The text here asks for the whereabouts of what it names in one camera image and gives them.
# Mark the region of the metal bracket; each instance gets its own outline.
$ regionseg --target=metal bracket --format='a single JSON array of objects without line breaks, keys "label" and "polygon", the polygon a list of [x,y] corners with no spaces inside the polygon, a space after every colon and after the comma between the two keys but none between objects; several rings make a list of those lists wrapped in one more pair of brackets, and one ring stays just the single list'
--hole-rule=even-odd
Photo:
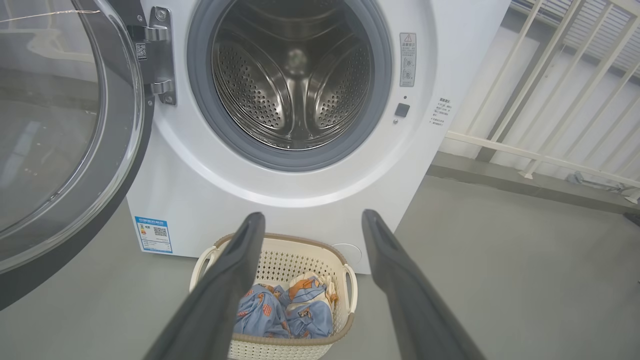
[{"label": "metal bracket", "polygon": [[176,105],[171,11],[154,6],[149,26],[130,27],[143,79],[163,104]]}]

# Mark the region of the white front-loading washing machine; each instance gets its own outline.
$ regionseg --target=white front-loading washing machine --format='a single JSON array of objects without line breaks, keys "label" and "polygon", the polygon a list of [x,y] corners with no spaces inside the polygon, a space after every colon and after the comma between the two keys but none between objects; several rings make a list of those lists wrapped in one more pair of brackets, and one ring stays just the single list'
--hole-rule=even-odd
[{"label": "white front-loading washing machine", "polygon": [[196,257],[260,211],[369,272],[362,211],[398,225],[508,4],[0,4],[0,308],[125,196],[143,251]]},{"label": "white front-loading washing machine", "polygon": [[170,11],[178,101],[127,195],[141,249],[198,256],[260,211],[369,272],[362,211],[398,225],[508,4],[143,0]]}]

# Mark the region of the brown basket rim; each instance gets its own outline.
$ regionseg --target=brown basket rim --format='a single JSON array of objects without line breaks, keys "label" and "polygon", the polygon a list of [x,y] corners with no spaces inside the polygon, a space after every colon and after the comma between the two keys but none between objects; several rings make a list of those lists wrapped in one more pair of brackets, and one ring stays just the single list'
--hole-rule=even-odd
[{"label": "brown basket rim", "polygon": [[[222,237],[220,240],[216,241],[214,246],[216,248],[221,247],[225,242],[231,240],[234,234],[229,234]],[[323,249],[329,250],[333,254],[335,254],[338,259],[342,262],[343,265],[347,263],[346,259],[342,254],[331,245],[327,245],[325,243],[321,243],[319,241],[309,240],[305,238],[299,238],[297,236],[289,236],[289,235],[281,235],[281,234],[272,234],[266,233],[264,234],[265,238],[271,238],[276,240],[285,240],[285,241],[294,241],[297,243],[303,243],[307,245],[313,245],[317,247],[321,247]],[[331,345],[336,341],[342,339],[347,332],[351,329],[351,325],[353,324],[355,314],[350,313],[347,317],[347,322],[344,324],[344,327],[339,332],[336,332],[334,335],[331,335],[327,338],[323,339],[276,339],[276,338],[261,338],[260,336],[249,336],[245,334],[236,334],[234,333],[231,337],[234,341],[242,341],[245,343],[259,344],[259,345],[279,345],[279,346],[295,346],[295,347],[309,347],[309,346],[321,346],[321,345]]]}]

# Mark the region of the washing machine door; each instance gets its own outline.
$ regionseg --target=washing machine door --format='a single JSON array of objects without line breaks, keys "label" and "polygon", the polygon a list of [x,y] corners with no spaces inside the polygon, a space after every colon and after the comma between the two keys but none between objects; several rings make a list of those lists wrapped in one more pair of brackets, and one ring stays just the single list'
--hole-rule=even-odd
[{"label": "washing machine door", "polygon": [[0,4],[0,309],[94,237],[140,167],[167,36],[122,4]]}]

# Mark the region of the qr code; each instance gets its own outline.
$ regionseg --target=qr code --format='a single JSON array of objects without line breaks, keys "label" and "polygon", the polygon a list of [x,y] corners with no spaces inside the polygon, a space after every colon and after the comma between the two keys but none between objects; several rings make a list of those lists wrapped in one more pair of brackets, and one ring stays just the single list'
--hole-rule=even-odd
[{"label": "qr code", "polygon": [[146,60],[147,59],[147,45],[146,44],[136,44],[136,55],[138,55],[138,60]]},{"label": "qr code", "polygon": [[166,236],[166,229],[163,229],[162,227],[154,226],[154,234],[156,236]]}]

